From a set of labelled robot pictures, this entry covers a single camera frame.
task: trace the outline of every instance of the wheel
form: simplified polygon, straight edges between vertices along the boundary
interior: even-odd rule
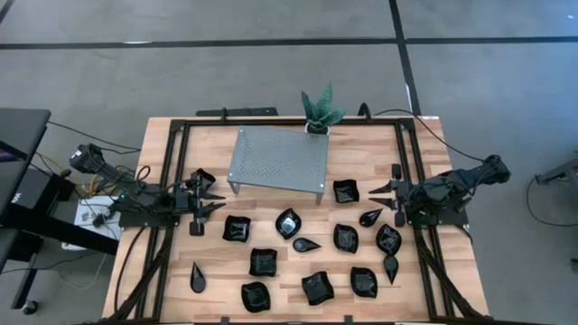
[[[35,301],[26,301],[21,311],[24,315],[32,315],[38,311],[39,303]]]

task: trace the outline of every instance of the concrete floor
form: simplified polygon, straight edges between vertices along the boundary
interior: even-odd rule
[[[412,38],[578,35],[578,5],[571,0],[403,0],[399,10]],[[0,24],[0,43],[393,37],[391,22],[381,0],[16,0]],[[578,256],[578,228],[538,224],[524,195],[532,175],[578,149],[578,43],[411,45],[408,51],[422,113],[441,117],[450,144],[480,157],[500,154],[513,173],[507,184],[480,188],[468,207],[491,314],[574,324],[578,275],[569,260]],[[49,108],[55,122],[126,145],[142,142],[149,116],[266,106],[300,115],[300,90],[318,94],[329,81],[336,105],[351,113],[362,101],[374,112],[408,108],[396,45],[0,51],[0,71],[0,107]],[[50,127],[39,151],[66,164],[85,142]],[[475,164],[451,157],[456,167]],[[110,156],[112,163],[136,160]],[[578,203],[563,183],[534,188],[532,197],[542,218],[576,222]],[[55,243],[45,249],[54,260],[73,257]],[[100,258],[61,270],[87,283]],[[0,313],[6,324],[96,320],[110,270],[105,264],[85,292],[40,272],[31,298],[44,306],[29,317],[8,309],[21,275],[2,275]]]

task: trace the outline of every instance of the black plate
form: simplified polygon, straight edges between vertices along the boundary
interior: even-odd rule
[[[354,227],[335,225],[333,229],[333,244],[339,250],[355,254],[359,245],[358,231]]]
[[[383,209],[368,211],[359,217],[359,224],[363,227],[371,227],[378,221],[379,215]]]
[[[301,228],[301,218],[293,209],[289,208],[279,215],[275,222],[275,228],[283,238],[289,239],[295,236]]]
[[[293,248],[299,253],[309,252],[313,249],[321,248],[321,245],[307,238],[297,238],[293,242]]]
[[[225,232],[223,233],[223,239],[246,243],[249,239],[250,225],[250,218],[228,216],[227,220],[225,220]]]
[[[271,309],[269,291],[260,282],[241,285],[241,298],[245,309],[250,312],[268,311]]]
[[[401,247],[401,235],[399,235],[397,230],[384,224],[378,231],[376,244],[384,253],[393,256]]]
[[[351,267],[351,289],[359,297],[378,297],[378,279],[373,271],[366,267]]]
[[[359,202],[358,183],[355,180],[334,181],[333,191],[337,203]]]
[[[202,293],[207,286],[207,281],[205,277],[202,275],[200,268],[197,266],[196,263],[192,263],[192,272],[191,272],[191,289],[195,293]]]
[[[335,297],[333,287],[325,271],[301,279],[301,286],[307,295],[310,306],[316,306]]]
[[[277,272],[277,251],[274,249],[257,249],[251,251],[251,268],[253,276],[275,276]]]

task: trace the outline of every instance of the black teardrop-shaped dish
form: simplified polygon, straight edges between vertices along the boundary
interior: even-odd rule
[[[301,286],[305,291],[310,306],[316,306],[335,297],[333,287],[325,271],[301,279]]]
[[[384,224],[378,231],[376,244],[384,253],[393,256],[401,247],[401,235],[388,224]]]
[[[241,285],[241,298],[245,309],[250,312],[268,311],[271,309],[269,291],[260,282]]]
[[[301,229],[301,218],[289,208],[279,215],[275,222],[277,232],[285,239],[289,239]]]
[[[386,256],[386,259],[383,260],[383,267],[386,269],[389,282],[393,284],[396,279],[397,270],[399,269],[397,258],[395,256]]]
[[[202,293],[207,286],[207,281],[205,280],[204,275],[200,271],[200,268],[197,266],[196,263],[192,263],[192,272],[191,272],[191,289],[194,293]]]
[[[363,227],[371,227],[378,221],[379,215],[383,209],[368,211],[359,217],[359,224]]]
[[[373,271],[366,267],[351,267],[351,289],[359,297],[378,297],[378,279]]]
[[[335,225],[333,229],[333,244],[339,250],[355,254],[359,245],[358,231],[351,226]]]
[[[277,272],[277,251],[274,249],[257,249],[251,251],[251,268],[253,276],[275,276]]]
[[[334,181],[333,191],[337,203],[359,202],[358,183],[355,180]]]
[[[299,253],[304,253],[312,251],[313,249],[321,248],[321,245],[312,240],[301,237],[294,240],[293,248]]]
[[[225,220],[225,232],[223,233],[223,239],[246,243],[249,239],[250,226],[250,218],[228,216],[227,220]]]

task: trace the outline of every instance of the desk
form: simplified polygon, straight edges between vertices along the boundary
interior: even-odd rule
[[[156,182],[160,178],[170,123],[171,118],[156,117],[149,120],[139,160],[139,165],[149,165],[152,168],[147,179],[149,182]],[[443,136],[439,120],[429,119],[426,123],[439,136]],[[415,124],[426,176],[450,170],[452,166],[444,145],[419,123]],[[303,130],[302,126],[279,127]],[[205,225],[204,237],[189,236],[190,216],[183,216],[180,226],[175,229],[161,321],[219,322],[222,316],[230,317],[230,321],[343,321],[344,315],[352,315],[354,321],[428,320],[412,229],[398,228],[404,242],[396,255],[400,263],[399,272],[394,284],[390,285],[383,270],[384,255],[375,245],[375,236],[384,222],[394,225],[394,214],[384,209],[373,227],[363,228],[359,225],[361,213],[383,208],[368,200],[368,192],[386,184],[391,177],[391,164],[399,163],[393,127],[336,125],[331,128],[325,185],[327,190],[320,205],[315,204],[311,194],[290,190],[246,186],[235,196],[226,179],[237,133],[238,126],[191,128],[184,175],[197,168],[203,168],[215,175],[217,182],[211,192],[227,197],[227,206],[213,212]],[[408,141],[406,149],[410,166],[413,168],[412,175],[415,177],[415,165]],[[174,177],[177,153],[178,150],[173,151],[170,180]],[[331,190],[332,182],[348,178],[358,181],[360,202],[337,204]],[[393,197],[393,193],[380,194],[380,197]],[[275,219],[287,208],[293,208],[303,220],[297,236],[310,238],[321,244],[322,249],[309,254],[299,254],[291,248],[292,240],[284,241],[275,232]],[[246,244],[230,243],[221,238],[228,215],[252,219],[251,235]],[[355,255],[341,253],[335,248],[332,232],[336,223],[351,225],[358,230],[360,244]],[[456,227],[441,226],[438,231],[447,274],[471,305],[479,312],[487,314],[470,240]],[[137,229],[128,229],[120,240],[103,317],[113,312],[117,277],[136,232]],[[128,258],[120,284],[120,302],[133,290],[141,276],[147,232],[148,229],[136,241],[135,249]],[[253,247],[277,250],[275,278],[255,278],[248,274],[249,254]],[[207,289],[201,294],[193,293],[189,285],[193,261],[200,266],[207,278]],[[369,267],[376,273],[379,289],[375,300],[359,298],[353,294],[350,289],[350,268],[353,265]],[[301,278],[318,271],[327,271],[329,274],[335,289],[335,299],[310,307],[301,288]],[[240,286],[254,281],[267,285],[272,299],[271,311],[251,314],[243,307]],[[440,286],[433,275],[432,282],[438,313],[443,314]],[[156,280],[153,279],[150,288],[155,286]],[[154,290],[149,289],[145,316],[151,315],[153,299]]]

